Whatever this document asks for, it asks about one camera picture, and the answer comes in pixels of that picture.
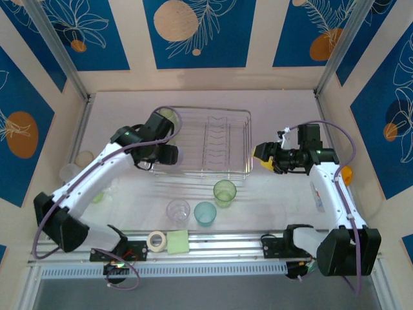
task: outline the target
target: blue panel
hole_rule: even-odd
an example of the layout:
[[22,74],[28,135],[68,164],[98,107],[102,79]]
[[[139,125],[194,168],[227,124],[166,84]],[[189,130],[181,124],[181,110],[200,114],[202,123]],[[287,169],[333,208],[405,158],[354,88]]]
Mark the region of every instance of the blue panel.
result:
[[396,0],[376,0],[374,2],[364,23],[361,25],[356,37],[337,69],[337,77],[342,85],[344,85],[371,40],[376,35],[376,32],[384,22],[394,3],[396,3]]
[[6,247],[0,244],[0,264],[1,264],[1,261],[3,260],[3,256],[5,255],[5,252],[6,252]]
[[0,48],[0,198],[21,207],[54,117]]
[[129,70],[108,0],[41,3],[78,71]]
[[158,69],[245,67],[255,0],[143,4]]
[[0,7],[5,11],[17,31],[39,60],[40,64],[45,68],[50,78],[62,92],[67,78],[38,33],[32,20],[27,15],[26,10],[11,0],[0,0]]
[[402,237],[402,240],[403,240],[403,243],[405,244],[408,257],[410,257],[410,260],[412,261],[412,264],[413,264],[413,234]]
[[351,105],[387,199],[413,185],[413,24]]
[[273,67],[325,65],[356,2],[291,0]]

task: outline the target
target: metal wire basket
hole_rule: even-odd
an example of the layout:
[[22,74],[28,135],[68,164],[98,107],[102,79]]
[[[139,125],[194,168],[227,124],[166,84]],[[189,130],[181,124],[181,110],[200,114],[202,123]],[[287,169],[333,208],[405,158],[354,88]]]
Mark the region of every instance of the metal wire basket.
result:
[[252,170],[251,113],[247,110],[174,107],[183,121],[171,141],[183,152],[178,167],[154,165],[154,174],[244,180]]

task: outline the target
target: light blue cup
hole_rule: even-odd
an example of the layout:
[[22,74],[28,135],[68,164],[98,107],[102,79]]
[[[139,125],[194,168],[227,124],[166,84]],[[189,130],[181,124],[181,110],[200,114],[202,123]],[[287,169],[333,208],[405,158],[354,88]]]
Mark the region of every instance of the light blue cup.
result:
[[217,216],[217,209],[212,203],[203,201],[196,205],[194,216],[201,226],[208,227],[214,222]]

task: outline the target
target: yellow sticky note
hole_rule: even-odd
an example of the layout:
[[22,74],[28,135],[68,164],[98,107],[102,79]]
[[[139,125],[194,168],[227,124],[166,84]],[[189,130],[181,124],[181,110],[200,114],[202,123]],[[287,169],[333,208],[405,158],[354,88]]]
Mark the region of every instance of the yellow sticky note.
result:
[[169,231],[166,239],[168,240],[168,254],[189,253],[188,231]]

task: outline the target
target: cream wall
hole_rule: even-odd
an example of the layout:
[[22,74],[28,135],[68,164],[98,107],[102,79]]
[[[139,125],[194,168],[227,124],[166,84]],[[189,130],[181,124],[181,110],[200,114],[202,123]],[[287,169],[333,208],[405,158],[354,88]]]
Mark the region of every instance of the cream wall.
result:
[[[412,309],[413,304],[413,265],[401,242],[402,236],[413,233],[413,188],[385,199],[350,105],[412,22],[411,0],[398,0],[344,87],[341,88],[334,77],[321,97],[327,118],[343,126],[356,139],[358,155],[351,164],[352,191],[369,226],[381,233],[380,251],[403,309]],[[346,138],[340,134],[334,137],[342,154],[350,156],[351,147]]]
[[109,0],[130,71],[80,72],[105,90],[312,89],[323,67],[272,68],[290,0],[257,0],[246,68],[157,70],[142,1]]
[[0,265],[0,309],[10,309],[37,228],[33,199],[39,192],[52,192],[60,184],[58,172],[68,160],[83,102],[70,83],[60,93],[2,10],[0,46],[55,112],[23,206],[0,199],[0,244],[7,246]]

